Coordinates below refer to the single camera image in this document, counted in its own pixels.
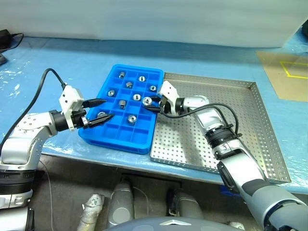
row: table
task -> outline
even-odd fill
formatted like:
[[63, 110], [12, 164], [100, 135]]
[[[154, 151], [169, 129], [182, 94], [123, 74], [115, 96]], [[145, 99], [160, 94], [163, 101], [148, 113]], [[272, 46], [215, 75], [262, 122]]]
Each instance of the table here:
[[[283, 48], [264, 51], [307, 55], [307, 40], [298, 31]], [[213, 45], [100, 41], [25, 37], [17, 49], [3, 53], [0, 66], [0, 132], [2, 136], [32, 99], [41, 74], [54, 68], [62, 79], [95, 98], [111, 67], [128, 64], [165, 72], [255, 81], [267, 108], [292, 179], [284, 184], [293, 193], [308, 193], [308, 104], [280, 100], [268, 80], [255, 49]], [[49, 74], [31, 112], [60, 110], [62, 89]], [[222, 184], [218, 174], [164, 165], [139, 155], [92, 146], [77, 131], [63, 131], [46, 141], [43, 153], [102, 165], [123, 167], [179, 178]]]

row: black cord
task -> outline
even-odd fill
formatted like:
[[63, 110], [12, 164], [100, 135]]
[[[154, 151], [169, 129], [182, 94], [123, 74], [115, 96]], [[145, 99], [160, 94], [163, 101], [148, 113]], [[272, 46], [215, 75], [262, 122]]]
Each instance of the black cord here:
[[14, 37], [14, 36], [16, 36], [16, 35], [21, 35], [21, 38], [20, 38], [19, 42], [18, 42], [15, 46], [13, 46], [13, 47], [10, 47], [10, 48], [6, 48], [6, 49], [2, 49], [2, 50], [0, 50], [0, 52], [4, 52], [4, 51], [11, 50], [11, 49], [15, 49], [16, 47], [18, 47], [18, 46], [19, 46], [19, 44], [21, 43], [21, 41], [22, 41], [22, 40], [23, 40], [23, 38], [24, 38], [24, 34], [23, 34], [23, 33], [12, 34], [12, 37]]
[[231, 113], [233, 114], [234, 116], [234, 119], [235, 119], [235, 134], [237, 134], [238, 130], [239, 130], [239, 120], [237, 118], [237, 115], [235, 113], [235, 111], [228, 105], [224, 104], [224, 103], [209, 103], [207, 105], [204, 105], [204, 106], [201, 106], [201, 107], [197, 107], [196, 109], [190, 111], [190, 112], [187, 112], [185, 114], [181, 114], [181, 115], [167, 115], [164, 110], [162, 109], [161, 110], [161, 114], [163, 114], [164, 116], [168, 117], [168, 118], [173, 118], [173, 119], [176, 119], [176, 118], [182, 118], [182, 117], [185, 117], [185, 116], [189, 116], [193, 113], [196, 113], [196, 112], [199, 112], [199, 111], [202, 111], [204, 109], [207, 109], [207, 108], [215, 108], [219, 113], [220, 113], [220, 116], [222, 118], [222, 120], [225, 122], [226, 125], [228, 125], [228, 122], [224, 116], [224, 114], [222, 113], [222, 111], [218, 108], [218, 107], [215, 107], [215, 106], [223, 106], [223, 107], [226, 107], [228, 108]]
[[58, 73], [56, 73], [55, 70], [51, 69], [51, 68], [48, 68], [44, 71], [41, 79], [40, 79], [40, 82], [39, 82], [39, 85], [38, 85], [38, 89], [37, 89], [37, 92], [35, 93], [31, 103], [29, 104], [29, 106], [25, 109], [25, 111], [18, 117], [18, 119], [15, 121], [15, 123], [10, 127], [10, 129], [8, 130], [8, 132], [5, 134], [2, 142], [1, 142], [1, 146], [0, 146], [0, 155], [1, 155], [1, 151], [2, 151], [2, 147], [5, 143], [5, 141], [8, 139], [8, 137], [10, 136], [11, 132], [14, 130], [14, 128], [17, 126], [17, 124], [22, 120], [22, 118], [24, 118], [24, 116], [28, 113], [28, 111], [31, 109], [31, 107], [34, 105], [34, 103], [36, 102], [36, 100], [38, 99], [39, 97], [39, 94], [40, 94], [40, 91], [42, 90], [42, 87], [43, 87], [43, 84], [44, 84], [44, 81], [45, 81], [45, 78], [46, 78], [46, 75], [48, 74], [48, 72], [52, 71], [54, 73], [54, 75], [58, 78], [58, 80], [60, 81], [61, 83], [61, 87], [62, 89], [64, 90], [66, 84], [63, 82], [63, 80], [60, 78], [60, 76], [58, 75]]

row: blue plastic tray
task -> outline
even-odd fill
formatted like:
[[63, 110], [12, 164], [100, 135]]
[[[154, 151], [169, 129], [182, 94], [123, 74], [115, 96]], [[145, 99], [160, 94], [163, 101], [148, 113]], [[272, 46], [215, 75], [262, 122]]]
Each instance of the blue plastic tray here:
[[[125, 72], [124, 78], [119, 78], [120, 72]], [[145, 81], [140, 82], [139, 76], [144, 76]], [[85, 142], [134, 152], [147, 154], [151, 149], [157, 114], [145, 109], [142, 99], [153, 96], [157, 91], [150, 91], [150, 86], [160, 88], [164, 79], [164, 72], [138, 66], [116, 64], [112, 67], [97, 98], [107, 102], [98, 107], [91, 108], [87, 114], [89, 119], [95, 119], [99, 112], [114, 114], [114, 117], [103, 125], [94, 128], [80, 129], [78, 134]], [[126, 83], [132, 82], [131, 89], [126, 88]], [[115, 90], [113, 97], [108, 97], [109, 90]], [[134, 94], [142, 96], [140, 101], [132, 99]], [[119, 101], [125, 100], [125, 109], [120, 109]], [[137, 121], [134, 125], [128, 122], [128, 116], [135, 115]]]

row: cardboard sheet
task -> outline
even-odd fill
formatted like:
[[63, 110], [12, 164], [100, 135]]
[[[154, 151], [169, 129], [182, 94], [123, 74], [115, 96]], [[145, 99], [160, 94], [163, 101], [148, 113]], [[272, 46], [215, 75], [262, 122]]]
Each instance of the cardboard sheet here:
[[280, 99], [308, 102], [308, 57], [257, 51]]

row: perforated metal tray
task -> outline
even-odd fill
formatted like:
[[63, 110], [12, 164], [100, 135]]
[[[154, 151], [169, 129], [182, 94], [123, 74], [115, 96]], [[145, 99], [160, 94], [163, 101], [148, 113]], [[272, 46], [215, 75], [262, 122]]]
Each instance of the perforated metal tray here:
[[[242, 141], [273, 183], [291, 182], [282, 152], [255, 82], [165, 73], [180, 97], [204, 95], [210, 102], [226, 103], [239, 118]], [[221, 107], [228, 122], [232, 114]], [[194, 117], [169, 119], [158, 115], [151, 160], [218, 173], [210, 146]]]

